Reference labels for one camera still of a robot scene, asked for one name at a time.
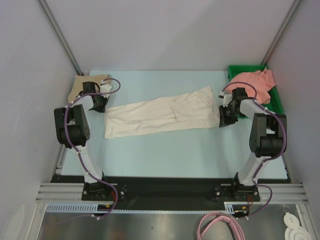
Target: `pink cable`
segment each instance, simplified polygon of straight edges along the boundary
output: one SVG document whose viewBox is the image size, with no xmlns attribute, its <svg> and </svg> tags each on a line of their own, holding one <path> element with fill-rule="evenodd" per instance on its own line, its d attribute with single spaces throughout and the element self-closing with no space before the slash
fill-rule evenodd
<svg viewBox="0 0 320 240">
<path fill-rule="evenodd" d="M 201 228 L 201 224 L 203 223 L 203 221 L 211 216 L 219 216 L 217 218 L 215 218 L 214 220 L 212 220 L 208 226 L 203 230 L 202 233 L 200 233 L 200 228 Z M 206 233 L 206 231 L 215 223 L 217 222 L 224 222 L 229 224 L 229 226 L 231 227 L 231 230 L 236 238 L 236 240 L 245 240 L 245 234 L 244 231 L 242 230 L 241 226 L 239 225 L 239 223 L 232 217 L 227 217 L 224 215 L 221 215 L 221 212 L 210 212 L 207 215 L 205 215 L 197 228 L 197 240 L 201 240 L 202 236 Z"/>
</svg>

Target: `white wall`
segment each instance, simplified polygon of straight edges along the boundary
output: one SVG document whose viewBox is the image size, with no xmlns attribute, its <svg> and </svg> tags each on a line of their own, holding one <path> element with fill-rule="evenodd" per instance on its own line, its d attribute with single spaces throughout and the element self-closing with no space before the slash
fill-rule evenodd
<svg viewBox="0 0 320 240">
<path fill-rule="evenodd" d="M 47 0 L 84 72 L 260 64 L 293 0 Z"/>
<path fill-rule="evenodd" d="M 320 1 L 303 1 L 269 62 L 287 115 L 287 164 L 320 227 Z"/>
<path fill-rule="evenodd" d="M 55 164 L 53 111 L 75 73 L 35 0 L 1 1 L 0 32 L 0 232 L 25 204 L 24 232 Z"/>
</svg>

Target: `wire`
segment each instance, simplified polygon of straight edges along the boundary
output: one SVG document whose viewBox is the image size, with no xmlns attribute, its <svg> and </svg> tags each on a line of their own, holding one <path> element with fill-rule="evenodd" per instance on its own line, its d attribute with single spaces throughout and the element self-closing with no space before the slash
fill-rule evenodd
<svg viewBox="0 0 320 240">
<path fill-rule="evenodd" d="M 281 120 L 278 118 L 278 116 L 277 116 L 275 113 L 273 113 L 272 111 L 268 110 L 266 107 L 262 106 L 260 103 L 257 102 L 258 91 L 257 91 L 257 89 L 256 89 L 253 85 L 251 85 L 251 84 L 249 84 L 249 83 L 247 83 L 247 82 L 234 81 L 234 82 L 231 82 L 231 83 L 229 83 L 228 85 L 226 85 L 226 86 L 223 88 L 222 91 L 224 92 L 227 87 L 229 87 L 230 85 L 233 85 L 233 84 L 244 84 L 244 85 L 247 85 L 247 86 L 251 87 L 251 88 L 254 90 L 253 103 L 254 103 L 256 106 L 258 106 L 261 110 L 265 111 L 267 114 L 273 116 L 273 117 L 276 119 L 276 121 L 278 122 L 278 124 L 279 124 L 279 126 L 280 126 L 280 128 L 281 128 L 282 134 L 283 134 L 283 142 L 282 142 L 282 147 L 281 147 L 280 152 L 279 152 L 276 156 L 273 156 L 273 157 L 264 159 L 264 160 L 260 163 L 260 165 L 258 166 L 258 168 L 256 169 L 256 171 L 255 171 L 254 174 L 253 174 L 253 177 L 252 177 L 253 183 L 254 183 L 257 187 L 264 187 L 264 188 L 269 189 L 269 191 L 270 191 L 270 197 L 269 197 L 269 199 L 266 201 L 265 205 L 263 205 L 263 207 L 260 208 L 259 210 L 257 210 L 256 212 L 253 212 L 253 213 L 249 214 L 249 216 L 253 216 L 253 215 L 259 213 L 262 209 L 266 208 L 266 207 L 268 206 L 268 204 L 270 203 L 272 197 L 273 197 L 273 191 L 272 191 L 271 187 L 269 187 L 269 186 L 267 186 L 267 185 L 263 185 L 263 184 L 257 184 L 255 179 L 256 179 L 259 171 L 262 169 L 263 165 L 264 165 L 266 162 L 279 158 L 279 157 L 285 152 L 285 149 L 286 149 L 286 146 L 287 146 L 287 133 L 286 133 L 286 130 L 285 130 L 285 127 L 284 127 L 283 123 L 282 123 Z"/>
<path fill-rule="evenodd" d="M 201 224 L 203 223 L 203 221 L 211 216 L 218 216 L 217 218 L 215 218 L 214 220 L 212 220 L 207 226 L 206 228 L 202 231 L 202 233 L 200 232 L 200 228 L 201 228 Z M 203 218 L 201 218 L 201 221 L 198 225 L 197 231 L 196 231 L 196 236 L 197 236 L 197 240 L 201 240 L 202 236 L 206 233 L 206 231 L 215 223 L 217 222 L 225 222 L 227 224 L 229 224 L 236 240 L 245 240 L 245 234 L 244 231 L 242 230 L 241 226 L 239 225 L 239 223 L 236 221 L 236 219 L 234 219 L 233 217 L 229 217 L 229 216 L 225 216 L 222 215 L 221 212 L 211 212 L 208 213 L 206 215 L 203 216 Z"/>
<path fill-rule="evenodd" d="M 113 196 L 113 199 L 116 200 L 116 195 L 114 192 L 111 192 L 111 195 Z"/>
<path fill-rule="evenodd" d="M 99 84 L 94 81 L 94 85 L 96 85 L 96 86 L 98 87 L 98 91 L 99 91 L 99 93 L 100 93 L 100 86 L 99 86 Z"/>
<path fill-rule="evenodd" d="M 86 165 L 85 165 L 85 163 L 84 163 L 84 161 L 83 161 L 83 159 L 82 159 L 82 156 L 81 156 L 81 153 L 80 153 L 79 149 L 78 149 L 75 145 L 73 145 L 73 143 L 72 143 L 71 140 L 70 140 L 70 136 L 69 136 L 69 133 L 68 133 L 68 112 L 69 112 L 69 109 L 70 109 L 71 106 L 73 106 L 77 101 L 79 101 L 80 99 L 82 99 L 82 98 L 84 98 L 84 97 L 94 96 L 94 95 L 114 94 L 114 93 L 116 93 L 116 92 L 119 91 L 119 89 L 120 89 L 120 87 L 121 87 L 121 83 L 120 83 L 117 79 L 110 77 L 110 78 L 104 79 L 103 82 L 106 81 L 106 80 L 116 81 L 116 82 L 118 83 L 118 88 L 117 88 L 116 90 L 110 91 L 110 92 L 93 92 L 93 93 L 86 93 L 86 94 L 83 94 L 83 95 L 78 95 L 73 102 L 71 102 L 70 104 L 68 104 L 68 106 L 66 107 L 65 113 L 64 113 L 64 131 L 65 131 L 66 140 L 67 140 L 67 142 L 69 143 L 69 145 L 70 145 L 73 149 L 75 149 L 75 151 L 78 153 L 78 157 L 79 157 L 80 163 L 81 163 L 84 171 L 85 171 L 91 178 L 93 178 L 94 180 L 96 180 L 97 182 L 102 183 L 102 184 L 105 184 L 105 185 L 109 186 L 110 188 L 112 188 L 113 191 L 114 191 L 114 193 L 115 193 L 115 200 L 114 200 L 114 204 L 112 205 L 112 208 L 110 208 L 109 211 L 108 211 L 106 214 L 102 215 L 101 217 L 98 217 L 98 218 L 97 218 L 98 220 L 99 220 L 99 219 L 104 219 L 104 218 L 106 218 L 106 217 L 111 213 L 111 211 L 116 207 L 117 202 L 118 202 L 118 192 L 117 192 L 117 189 L 116 189 L 112 184 L 110 184 L 110 183 L 108 183 L 108 182 L 106 182 L 106 181 L 103 181 L 103 180 L 101 180 L 101 179 L 96 178 L 96 177 L 95 177 L 94 175 L 92 175 L 92 174 L 90 173 L 90 171 L 87 169 L 87 167 L 86 167 Z"/>
<path fill-rule="evenodd" d="M 248 199 L 248 207 L 251 207 L 254 204 L 254 200 L 250 195 L 248 195 L 246 198 Z"/>
<path fill-rule="evenodd" d="M 230 82 L 227 86 L 224 87 L 224 89 L 222 89 L 222 92 L 224 92 L 226 90 L 226 88 L 228 88 L 230 85 L 233 85 L 233 84 L 244 84 L 244 85 L 247 85 L 247 86 L 251 87 L 254 90 L 254 98 L 253 98 L 253 100 L 257 99 L 257 96 L 258 96 L 257 89 L 254 86 L 252 86 L 251 84 L 246 83 L 246 82 L 242 82 L 242 81 Z"/>
</svg>

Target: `green plastic bin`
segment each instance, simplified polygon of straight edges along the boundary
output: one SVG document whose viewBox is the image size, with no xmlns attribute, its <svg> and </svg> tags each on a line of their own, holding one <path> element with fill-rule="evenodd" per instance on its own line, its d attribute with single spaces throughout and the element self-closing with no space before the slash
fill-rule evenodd
<svg viewBox="0 0 320 240">
<path fill-rule="evenodd" d="M 265 68 L 269 69 L 267 65 L 229 65 L 228 66 L 228 78 L 229 82 L 240 73 L 253 73 L 258 70 L 264 70 Z M 277 92 L 277 88 L 274 86 L 270 91 L 270 103 L 263 104 L 270 111 L 275 112 L 276 114 L 283 114 L 284 109 L 281 105 L 280 98 Z"/>
</svg>

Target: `white pants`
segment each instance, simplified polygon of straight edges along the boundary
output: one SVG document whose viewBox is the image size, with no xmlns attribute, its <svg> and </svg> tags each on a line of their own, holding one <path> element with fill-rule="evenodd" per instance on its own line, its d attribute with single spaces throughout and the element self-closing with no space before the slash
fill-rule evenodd
<svg viewBox="0 0 320 240">
<path fill-rule="evenodd" d="M 218 127 L 219 109 L 210 86 L 178 96 L 106 108 L 106 139 Z"/>
</svg>

